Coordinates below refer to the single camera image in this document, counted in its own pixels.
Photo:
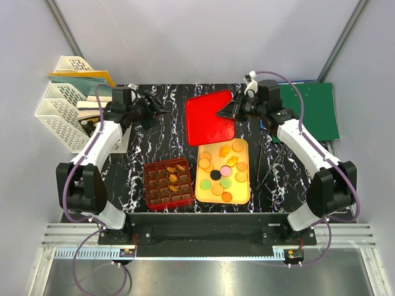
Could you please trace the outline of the red box lid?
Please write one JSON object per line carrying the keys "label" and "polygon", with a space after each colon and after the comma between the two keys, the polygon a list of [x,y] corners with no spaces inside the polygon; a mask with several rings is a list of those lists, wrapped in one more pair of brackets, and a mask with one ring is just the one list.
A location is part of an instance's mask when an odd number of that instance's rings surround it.
{"label": "red box lid", "polygon": [[186,137],[190,146],[201,146],[232,140],[235,122],[217,116],[232,100],[229,90],[190,98],[185,105]]}

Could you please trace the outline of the yellow plastic tray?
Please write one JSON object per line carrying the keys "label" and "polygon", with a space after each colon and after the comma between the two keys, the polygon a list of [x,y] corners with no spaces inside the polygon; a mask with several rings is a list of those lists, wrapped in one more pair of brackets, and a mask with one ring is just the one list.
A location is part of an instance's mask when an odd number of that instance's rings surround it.
{"label": "yellow plastic tray", "polygon": [[195,196],[213,204],[249,201],[249,148],[244,139],[199,146]]}

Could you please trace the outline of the orange leaf cookie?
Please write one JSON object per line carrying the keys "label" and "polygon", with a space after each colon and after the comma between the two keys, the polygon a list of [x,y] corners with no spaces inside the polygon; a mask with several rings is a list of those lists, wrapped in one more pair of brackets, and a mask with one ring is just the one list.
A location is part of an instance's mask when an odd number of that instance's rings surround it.
{"label": "orange leaf cookie", "polygon": [[178,178],[175,174],[170,174],[168,178],[171,183],[175,183],[178,181]]}

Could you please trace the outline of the red cookie box with tray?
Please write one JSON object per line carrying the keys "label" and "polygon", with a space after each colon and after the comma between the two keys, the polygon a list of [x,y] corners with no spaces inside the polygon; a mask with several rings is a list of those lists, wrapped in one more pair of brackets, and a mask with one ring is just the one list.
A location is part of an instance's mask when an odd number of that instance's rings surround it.
{"label": "red cookie box with tray", "polygon": [[[185,167],[186,170],[178,170],[177,165]],[[168,172],[167,167],[174,168],[174,172]],[[170,174],[175,174],[178,181],[171,183],[168,178]],[[189,163],[185,158],[146,164],[143,167],[143,181],[146,205],[153,212],[187,208],[194,203],[194,189]],[[168,188],[169,185],[179,186],[180,190],[171,192]]]}

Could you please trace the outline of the orange flower cookie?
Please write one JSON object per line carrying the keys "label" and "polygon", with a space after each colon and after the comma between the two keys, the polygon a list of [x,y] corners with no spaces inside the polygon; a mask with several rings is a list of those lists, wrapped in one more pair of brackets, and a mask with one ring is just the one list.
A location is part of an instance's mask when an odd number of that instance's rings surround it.
{"label": "orange flower cookie", "polygon": [[168,188],[170,189],[171,192],[177,192],[180,190],[179,186],[174,186],[174,185],[169,185]]}

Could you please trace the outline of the metal tongs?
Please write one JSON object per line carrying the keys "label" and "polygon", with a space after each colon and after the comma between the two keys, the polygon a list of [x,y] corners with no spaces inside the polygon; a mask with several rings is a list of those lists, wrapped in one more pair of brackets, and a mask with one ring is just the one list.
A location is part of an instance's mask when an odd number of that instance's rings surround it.
{"label": "metal tongs", "polygon": [[283,144],[274,144],[270,133],[264,133],[260,142],[259,159],[256,171],[256,188],[260,189],[285,149]]}

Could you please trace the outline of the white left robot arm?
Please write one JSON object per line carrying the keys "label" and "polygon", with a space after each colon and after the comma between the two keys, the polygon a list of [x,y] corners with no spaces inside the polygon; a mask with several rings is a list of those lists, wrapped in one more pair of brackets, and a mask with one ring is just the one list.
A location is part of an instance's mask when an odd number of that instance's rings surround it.
{"label": "white left robot arm", "polygon": [[87,144],[71,161],[56,168],[59,205],[69,221],[95,222],[112,230],[119,244],[127,244],[133,238],[133,229],[127,225],[126,214],[109,202],[101,170],[132,123],[148,130],[168,111],[151,93],[140,95],[129,86],[112,88],[112,100],[98,107],[99,123]]}

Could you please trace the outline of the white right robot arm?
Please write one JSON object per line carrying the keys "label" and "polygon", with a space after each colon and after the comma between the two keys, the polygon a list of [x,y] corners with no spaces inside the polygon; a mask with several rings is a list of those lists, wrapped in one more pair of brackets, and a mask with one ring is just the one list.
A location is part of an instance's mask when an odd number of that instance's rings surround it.
{"label": "white right robot arm", "polygon": [[217,116],[234,121],[262,120],[307,169],[311,183],[306,202],[287,216],[280,229],[280,237],[286,244],[295,244],[303,231],[332,218],[334,213],[359,205],[356,166],[329,153],[304,127],[301,115],[283,107],[276,81],[251,81],[244,90],[235,92]]}

